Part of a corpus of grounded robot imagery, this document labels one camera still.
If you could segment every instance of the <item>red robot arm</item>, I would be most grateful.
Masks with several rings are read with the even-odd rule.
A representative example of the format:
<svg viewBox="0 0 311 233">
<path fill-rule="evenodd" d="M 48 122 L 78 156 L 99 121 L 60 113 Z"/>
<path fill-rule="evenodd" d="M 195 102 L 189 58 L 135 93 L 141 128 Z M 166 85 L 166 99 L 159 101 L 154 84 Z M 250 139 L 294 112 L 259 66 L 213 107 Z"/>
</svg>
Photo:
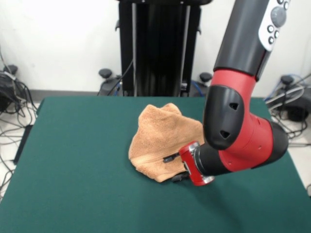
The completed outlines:
<svg viewBox="0 0 311 233">
<path fill-rule="evenodd" d="M 250 100 L 286 21 L 289 3 L 236 0 L 207 94 L 206 143 L 193 142 L 179 152 L 195 185 L 207 184 L 209 176 L 272 163 L 286 152 L 284 130 L 251 114 Z"/>
</svg>

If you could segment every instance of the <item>table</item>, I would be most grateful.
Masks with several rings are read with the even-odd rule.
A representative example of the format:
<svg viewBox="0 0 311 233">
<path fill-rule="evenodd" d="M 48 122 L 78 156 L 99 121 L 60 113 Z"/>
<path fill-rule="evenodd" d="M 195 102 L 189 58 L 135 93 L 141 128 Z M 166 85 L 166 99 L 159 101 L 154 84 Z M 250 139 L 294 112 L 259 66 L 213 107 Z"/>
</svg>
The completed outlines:
<svg viewBox="0 0 311 233">
<path fill-rule="evenodd" d="M 46 98 L 0 205 L 1 233 L 311 229 L 311 201 L 288 153 L 203 187 L 136 172 L 127 152 L 138 116 L 168 102 L 202 120 L 203 98 Z M 251 111 L 269 117 L 259 99 Z"/>
</svg>

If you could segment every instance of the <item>white floor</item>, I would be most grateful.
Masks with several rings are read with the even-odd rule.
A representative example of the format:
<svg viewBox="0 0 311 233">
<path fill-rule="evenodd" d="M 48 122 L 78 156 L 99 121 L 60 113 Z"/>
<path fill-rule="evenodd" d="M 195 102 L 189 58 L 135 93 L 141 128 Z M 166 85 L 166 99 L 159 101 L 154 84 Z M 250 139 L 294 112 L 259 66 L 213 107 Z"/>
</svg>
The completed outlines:
<svg viewBox="0 0 311 233">
<path fill-rule="evenodd" d="M 20 122 L 24 125 L 27 125 L 30 123 L 30 115 L 27 110 L 25 110 L 27 116 L 25 118 L 20 118 Z M 35 122 L 35 117 L 32 113 L 32 123 Z M 20 125 L 20 123 L 17 121 L 16 115 L 8 115 L 8 114 L 2 114 L 0 116 L 0 119 L 9 121 L 11 123 Z M 307 130 L 304 131 L 304 133 L 301 135 L 301 137 L 297 138 L 293 142 L 299 142 L 299 143 L 307 143 L 311 142 L 311 117 L 308 118 L 309 127 Z M 283 121 L 285 125 L 287 125 L 290 128 L 293 129 L 300 129 L 301 124 L 293 123 L 290 121 Z M 0 121 L 0 131 L 6 131 L 10 129 L 15 129 L 17 126 L 14 126 L 12 124 L 5 123 L 3 121 Z M 13 162 L 10 162 L 10 160 L 13 160 L 15 158 L 16 151 L 18 149 L 19 142 L 12 143 L 12 140 L 20 140 L 21 136 L 23 135 L 24 129 L 18 129 L 16 131 L 8 132 L 5 135 L 11 136 L 10 138 L 0 136 L 0 153 L 4 161 L 6 161 L 6 164 L 9 166 L 11 170 L 15 169 L 15 166 Z M 311 185 L 311 147 L 302 147 L 302 148 L 289 148 L 290 155 L 293 159 L 293 162 L 296 166 L 296 169 L 299 173 L 299 176 L 301 178 L 302 184 L 305 188 L 307 188 L 309 185 Z M 7 168 L 4 166 L 4 164 L 0 161 L 0 186 L 2 184 L 2 181 L 4 179 L 5 174 L 8 172 Z M 9 173 L 7 175 L 7 179 L 11 177 L 11 174 Z M 0 199 L 1 196 L 4 196 L 5 191 L 9 183 L 3 188 L 3 190 L 0 193 Z"/>
</svg>

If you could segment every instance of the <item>crumpled towel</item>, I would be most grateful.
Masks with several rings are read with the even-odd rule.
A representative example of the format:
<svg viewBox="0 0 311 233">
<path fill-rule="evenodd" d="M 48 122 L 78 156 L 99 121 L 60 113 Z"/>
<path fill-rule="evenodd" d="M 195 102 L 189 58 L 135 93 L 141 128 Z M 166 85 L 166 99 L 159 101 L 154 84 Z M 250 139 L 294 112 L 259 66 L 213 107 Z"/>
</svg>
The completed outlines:
<svg viewBox="0 0 311 233">
<path fill-rule="evenodd" d="M 137 171 L 163 182 L 186 171 L 180 156 L 169 163 L 163 163 L 163 158 L 177 153 L 192 141 L 204 143 L 201 122 L 182 116 L 172 103 L 162 108 L 148 105 L 138 118 L 138 131 L 129 149 L 129 159 Z"/>
</svg>

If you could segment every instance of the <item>floor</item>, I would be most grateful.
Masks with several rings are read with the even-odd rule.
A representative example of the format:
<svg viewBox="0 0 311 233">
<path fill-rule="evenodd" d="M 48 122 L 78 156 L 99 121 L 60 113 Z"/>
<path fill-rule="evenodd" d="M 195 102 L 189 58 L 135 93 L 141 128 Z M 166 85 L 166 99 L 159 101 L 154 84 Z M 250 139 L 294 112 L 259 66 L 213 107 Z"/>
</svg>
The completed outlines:
<svg viewBox="0 0 311 233">
<path fill-rule="evenodd" d="M 2 114 L 0 116 L 0 154 L 2 159 L 5 161 L 7 166 L 14 172 L 15 165 L 11 160 L 15 158 L 15 154 L 17 152 L 21 137 L 23 135 L 23 128 L 18 128 L 18 126 L 22 125 L 28 125 L 30 123 L 35 122 L 35 116 L 33 111 L 27 111 L 24 109 L 25 117 L 20 117 L 19 121 L 17 120 L 16 115 L 9 115 L 9 114 Z M 299 130 L 301 127 L 300 123 L 294 123 L 290 121 L 282 121 L 287 127 L 291 129 L 297 129 Z M 303 134 L 295 139 L 293 142 L 295 143 L 310 143 L 311 142 L 311 116 L 308 118 L 308 123 L 310 127 L 308 127 Z M 299 173 L 299 176 L 301 178 L 302 184 L 307 189 L 308 186 L 311 185 L 311 147 L 300 147 L 300 148 L 292 148 L 289 147 L 289 153 L 293 159 L 293 162 L 295 164 L 295 167 Z M 11 173 L 8 172 L 8 169 L 4 166 L 4 164 L 0 160 L 0 186 L 2 184 L 2 181 L 6 176 L 6 181 L 10 179 Z M 6 184 L 4 188 L 0 192 L 0 200 L 1 197 L 4 196 L 5 191 L 7 189 Z"/>
</svg>

